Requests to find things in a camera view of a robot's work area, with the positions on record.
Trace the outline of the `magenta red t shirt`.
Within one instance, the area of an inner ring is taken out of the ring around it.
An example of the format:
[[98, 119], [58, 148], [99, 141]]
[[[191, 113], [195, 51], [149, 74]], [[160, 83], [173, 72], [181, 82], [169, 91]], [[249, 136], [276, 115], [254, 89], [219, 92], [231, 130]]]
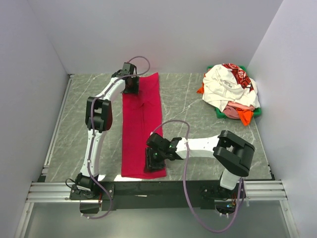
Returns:
[[138, 94], [122, 95], [122, 165], [121, 176], [156, 179], [166, 176], [166, 169], [146, 172], [146, 141], [162, 124], [159, 73], [139, 79]]

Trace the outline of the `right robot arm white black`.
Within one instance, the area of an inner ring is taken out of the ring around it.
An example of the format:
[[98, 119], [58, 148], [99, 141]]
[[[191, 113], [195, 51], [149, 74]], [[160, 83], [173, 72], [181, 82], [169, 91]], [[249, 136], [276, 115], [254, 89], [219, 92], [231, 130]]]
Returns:
[[147, 139], [145, 149], [145, 171], [156, 172], [165, 168], [165, 160], [175, 161], [188, 158], [215, 158], [223, 166], [217, 192], [228, 198], [241, 178], [249, 176], [255, 147], [231, 131], [223, 130], [220, 135], [186, 139], [175, 137], [171, 141], [157, 133]]

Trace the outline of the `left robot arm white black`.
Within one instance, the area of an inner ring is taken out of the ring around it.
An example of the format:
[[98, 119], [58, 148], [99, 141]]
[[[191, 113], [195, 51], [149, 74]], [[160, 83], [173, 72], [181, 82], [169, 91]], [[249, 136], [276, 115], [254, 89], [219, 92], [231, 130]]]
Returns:
[[75, 184], [87, 199], [98, 196], [99, 159], [106, 133], [112, 126], [112, 103], [121, 93], [137, 94], [139, 77], [135, 69], [121, 69], [115, 72], [108, 85], [96, 96], [89, 97], [86, 103], [85, 124], [88, 141], [84, 162]]

